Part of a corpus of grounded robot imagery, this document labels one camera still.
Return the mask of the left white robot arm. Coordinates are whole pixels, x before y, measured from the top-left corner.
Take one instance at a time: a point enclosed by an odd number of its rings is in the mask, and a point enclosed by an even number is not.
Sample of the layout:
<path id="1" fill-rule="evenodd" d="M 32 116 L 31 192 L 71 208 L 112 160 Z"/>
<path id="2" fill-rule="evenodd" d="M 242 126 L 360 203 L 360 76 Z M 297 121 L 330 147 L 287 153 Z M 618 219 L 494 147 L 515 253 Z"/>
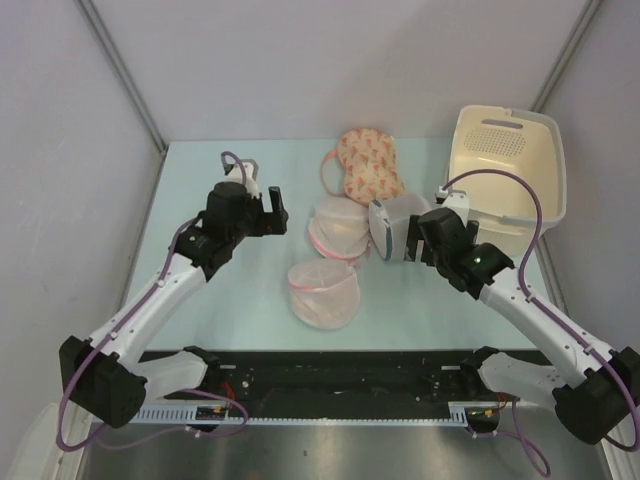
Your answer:
<path id="1" fill-rule="evenodd" d="M 210 191 L 204 210 L 179 226 L 167 257 L 148 285 L 88 339 L 69 337 L 59 359 L 64 403 L 74 402 L 106 425 L 128 424 L 148 400 L 189 390 L 214 397 L 221 387 L 217 359 L 198 347 L 143 361 L 147 346 L 177 309 L 231 258 L 247 237 L 283 235 L 288 213 L 281 191 L 268 190 L 271 208 L 241 183 Z"/>

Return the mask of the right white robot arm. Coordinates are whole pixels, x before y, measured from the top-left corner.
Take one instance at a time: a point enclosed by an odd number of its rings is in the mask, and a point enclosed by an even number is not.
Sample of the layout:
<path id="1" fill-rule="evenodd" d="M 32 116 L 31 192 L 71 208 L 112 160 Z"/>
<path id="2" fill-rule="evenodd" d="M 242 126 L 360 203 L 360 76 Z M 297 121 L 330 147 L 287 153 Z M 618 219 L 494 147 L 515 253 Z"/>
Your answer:
<path id="1" fill-rule="evenodd" d="M 461 376 L 463 393 L 494 392 L 547 408 L 577 439 L 595 445 L 626 418 L 639 421 L 639 355 L 617 351 L 538 296 L 522 269 L 496 246 L 478 244 L 478 224 L 450 208 L 413 215 L 407 257 L 436 268 L 456 290 L 499 313 L 548 360 L 542 366 L 484 347 Z"/>

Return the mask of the cream plastic basket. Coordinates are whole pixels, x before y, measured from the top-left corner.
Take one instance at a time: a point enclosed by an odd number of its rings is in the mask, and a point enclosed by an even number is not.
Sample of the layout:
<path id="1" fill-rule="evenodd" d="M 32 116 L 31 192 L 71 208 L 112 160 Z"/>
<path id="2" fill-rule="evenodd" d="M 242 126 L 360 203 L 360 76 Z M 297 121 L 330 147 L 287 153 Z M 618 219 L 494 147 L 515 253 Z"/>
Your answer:
<path id="1" fill-rule="evenodd" d="M 566 163 L 560 129 L 551 117 L 496 106 L 462 108 L 452 139 L 448 177 L 480 169 L 501 173 L 473 175 L 454 184 L 470 199 L 469 218 L 479 222 L 478 242 L 520 257 L 532 239 L 534 202 L 528 191 L 505 173 L 519 177 L 536 193 L 542 231 L 563 220 Z"/>

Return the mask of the grey trimmed mesh laundry bag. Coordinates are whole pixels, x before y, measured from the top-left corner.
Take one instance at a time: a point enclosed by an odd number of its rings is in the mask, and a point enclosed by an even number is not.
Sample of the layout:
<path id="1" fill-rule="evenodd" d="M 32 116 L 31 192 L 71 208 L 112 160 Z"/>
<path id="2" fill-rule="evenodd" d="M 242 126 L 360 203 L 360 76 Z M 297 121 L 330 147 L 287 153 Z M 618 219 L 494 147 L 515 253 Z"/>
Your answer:
<path id="1" fill-rule="evenodd" d="M 404 259 L 410 216 L 422 215 L 430 209 L 429 202 L 415 193 L 387 200 L 373 200 L 369 204 L 370 234 L 384 261 Z"/>

